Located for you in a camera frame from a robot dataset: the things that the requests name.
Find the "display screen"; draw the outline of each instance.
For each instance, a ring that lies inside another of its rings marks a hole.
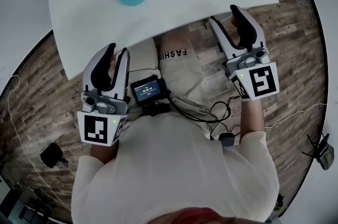
[[[161,93],[156,80],[153,80],[147,84],[136,87],[134,89],[134,92],[139,102]]]

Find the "small screen device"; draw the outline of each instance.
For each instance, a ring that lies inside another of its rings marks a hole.
[[[151,103],[167,98],[168,91],[163,79],[158,79],[153,75],[130,85],[139,107],[150,105]]]

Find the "white t-shirt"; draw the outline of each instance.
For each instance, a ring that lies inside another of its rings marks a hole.
[[[136,120],[115,160],[79,160],[72,194],[74,224],[146,224],[187,207],[265,221],[278,196],[265,132],[222,148],[176,113]]]

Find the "black wire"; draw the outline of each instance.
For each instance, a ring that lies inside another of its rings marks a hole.
[[[210,112],[209,112],[209,114],[210,114],[212,117],[216,118],[216,120],[218,120],[218,118],[217,118],[217,116],[216,116],[216,115],[214,115],[214,114],[211,114]]]
[[[229,114],[227,115],[227,117],[222,118],[221,120],[203,120],[203,119],[197,118],[197,117],[195,117],[195,116],[193,116],[193,115],[191,115],[191,114],[189,114],[189,113],[187,113],[187,112],[181,110],[181,109],[180,109],[180,108],[172,101],[172,99],[171,99],[170,97],[168,97],[167,99],[169,100],[169,102],[173,105],[173,107],[174,107],[181,115],[183,115],[185,118],[188,118],[189,120],[193,120],[193,121],[195,121],[195,122],[200,122],[200,123],[220,123],[220,122],[222,122],[222,121],[228,119],[228,118],[230,117],[230,115],[231,115],[231,109],[230,109],[229,105],[223,102],[223,103],[226,105],[226,107],[227,107],[227,111],[229,112]]]
[[[233,129],[234,129],[235,127],[240,127],[240,125],[234,125],[234,126],[232,127],[232,129],[230,130],[230,132],[232,132]]]
[[[210,111],[209,111],[209,114],[212,115],[212,116],[214,116],[214,117],[216,117],[215,115],[211,114],[211,111],[212,111],[212,109],[214,108],[215,105],[217,105],[217,104],[219,104],[219,103],[223,103],[223,104],[225,104],[225,105],[230,105],[231,100],[236,99],[236,98],[239,98],[239,96],[232,96],[232,97],[229,97],[229,99],[228,99],[228,104],[224,103],[223,101],[218,101],[218,102],[214,103],[214,104],[212,105]],[[212,129],[212,131],[210,132],[210,137],[211,137],[211,138],[212,138],[211,135],[212,135],[213,131],[216,129],[216,127],[219,126],[219,124],[222,124],[223,126],[225,126],[225,128],[226,128],[226,130],[227,130],[228,133],[232,133],[233,129],[234,129],[236,126],[239,126],[239,125],[235,125],[235,126],[233,126],[233,128],[229,131],[228,127],[227,127],[224,123],[219,122],[219,123],[217,123],[217,124],[215,125],[215,127],[214,127],[214,128]]]

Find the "white wall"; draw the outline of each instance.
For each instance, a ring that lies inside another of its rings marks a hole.
[[[314,0],[323,26],[328,60],[328,106],[323,133],[338,150],[338,0]],[[296,198],[281,217],[284,224],[338,223],[338,160],[328,171],[314,162]]]
[[[48,0],[0,0],[0,93],[51,29]]]

